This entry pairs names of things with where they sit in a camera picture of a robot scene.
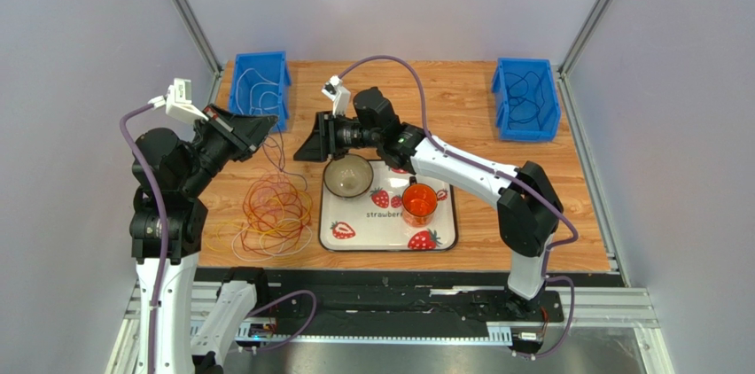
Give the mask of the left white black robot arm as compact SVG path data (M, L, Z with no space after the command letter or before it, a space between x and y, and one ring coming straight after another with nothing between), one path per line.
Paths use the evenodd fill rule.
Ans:
M133 138L128 120L156 107L137 108L120 121L139 182L129 225L141 293L136 372L222 373L240 324L260 301L269 301L269 281L261 268L230 269L198 335L190 334L191 294L208 215L200 195L229 162L252 158L278 118L211 104L190 113L195 132L190 141L167 128Z

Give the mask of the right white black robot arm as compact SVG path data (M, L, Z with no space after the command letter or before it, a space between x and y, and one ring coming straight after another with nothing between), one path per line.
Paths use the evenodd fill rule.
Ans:
M354 118L319 112L311 134L293 158L338 160L352 149L373 148L391 168L439 179L495 208L500 236L512 251L508 288L535 300L545 285L547 251L564 207L544 169L531 161L505 165L463 152L400 120L377 88L358 92Z

